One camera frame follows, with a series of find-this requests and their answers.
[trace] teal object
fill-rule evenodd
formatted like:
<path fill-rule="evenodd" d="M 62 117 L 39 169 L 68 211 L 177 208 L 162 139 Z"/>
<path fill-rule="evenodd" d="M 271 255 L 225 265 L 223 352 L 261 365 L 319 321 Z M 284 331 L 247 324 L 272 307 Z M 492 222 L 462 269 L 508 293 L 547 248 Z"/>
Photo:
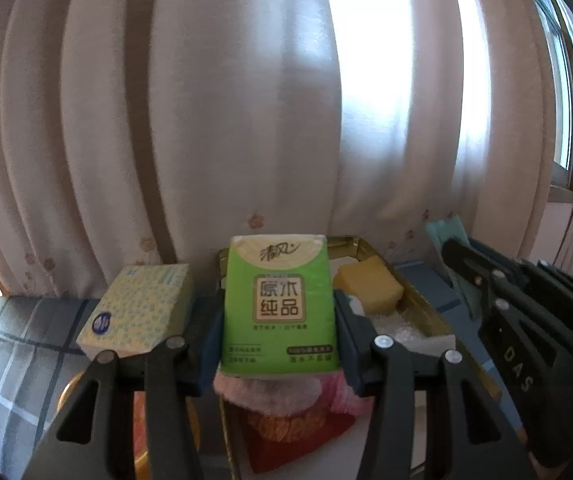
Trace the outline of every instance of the teal object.
<path fill-rule="evenodd" d="M 470 246 L 469 236 L 466 234 L 466 229 L 464 229 L 464 225 L 461 224 L 461 219 L 458 216 L 454 216 L 449 220 L 438 220 L 437 222 L 426 224 L 426 233 L 437 249 L 440 259 L 442 259 L 442 246 L 445 241 L 451 238 L 456 238 L 463 244 Z M 477 290 L 476 286 L 462 279 L 448 267 L 446 267 L 446 270 L 453 282 L 455 292 L 460 297 L 461 304 L 469 311 L 471 319 L 479 319 L 482 315 L 481 292 Z"/>

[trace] silver screw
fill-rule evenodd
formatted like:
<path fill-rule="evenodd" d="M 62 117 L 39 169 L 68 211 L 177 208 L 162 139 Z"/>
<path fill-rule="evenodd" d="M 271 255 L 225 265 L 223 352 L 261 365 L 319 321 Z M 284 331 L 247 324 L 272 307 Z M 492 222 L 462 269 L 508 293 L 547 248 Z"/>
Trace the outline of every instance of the silver screw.
<path fill-rule="evenodd" d="M 111 362 L 115 358 L 116 358 L 115 352 L 113 352 L 112 350 L 103 350 L 95 357 L 95 361 L 97 361 L 101 365 L 108 365 L 109 362 Z"/>
<path fill-rule="evenodd" d="M 503 300 L 502 298 L 497 298 L 495 300 L 495 306 L 498 307 L 498 309 L 500 310 L 508 310 L 508 307 L 510 305 L 508 304 L 508 301 Z"/>
<path fill-rule="evenodd" d="M 175 350 L 177 348 L 182 348 L 185 345 L 184 338 L 181 335 L 172 335 L 166 340 L 167 348 Z"/>
<path fill-rule="evenodd" d="M 447 350 L 444 357 L 446 357 L 446 360 L 450 362 L 450 364 L 452 365 L 460 364 L 461 360 L 463 359 L 460 352 L 458 352 L 457 350 Z"/>
<path fill-rule="evenodd" d="M 378 335 L 375 338 L 375 346 L 378 348 L 391 348 L 394 344 L 395 341 L 389 335 Z"/>

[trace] sheer curtain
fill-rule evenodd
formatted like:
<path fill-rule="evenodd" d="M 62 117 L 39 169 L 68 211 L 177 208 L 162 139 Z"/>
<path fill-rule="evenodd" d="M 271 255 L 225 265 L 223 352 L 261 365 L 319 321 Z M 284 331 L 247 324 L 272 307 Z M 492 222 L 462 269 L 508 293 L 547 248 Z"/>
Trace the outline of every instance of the sheer curtain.
<path fill-rule="evenodd" d="M 99 296 L 235 234 L 530 252 L 554 93 L 532 0 L 0 0 L 0 281 Z"/>

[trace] blue plaid fabric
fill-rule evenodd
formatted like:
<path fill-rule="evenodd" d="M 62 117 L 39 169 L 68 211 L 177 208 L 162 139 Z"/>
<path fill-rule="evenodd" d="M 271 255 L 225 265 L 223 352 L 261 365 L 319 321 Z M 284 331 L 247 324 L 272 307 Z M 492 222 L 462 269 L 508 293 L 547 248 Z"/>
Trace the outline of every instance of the blue plaid fabric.
<path fill-rule="evenodd" d="M 19 480 L 55 416 L 57 401 L 89 360 L 78 333 L 98 300 L 0 298 L 0 472 Z M 195 399 L 208 480 L 229 480 L 217 397 Z"/>

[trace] yellow sponge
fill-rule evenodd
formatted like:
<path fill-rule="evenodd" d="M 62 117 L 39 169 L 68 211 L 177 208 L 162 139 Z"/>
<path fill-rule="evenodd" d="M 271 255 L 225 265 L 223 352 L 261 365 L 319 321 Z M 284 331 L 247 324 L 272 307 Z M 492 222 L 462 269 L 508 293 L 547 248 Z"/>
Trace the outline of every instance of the yellow sponge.
<path fill-rule="evenodd" d="M 392 314 L 404 294 L 379 256 L 341 266 L 333 278 L 333 288 L 358 298 L 366 315 Z"/>

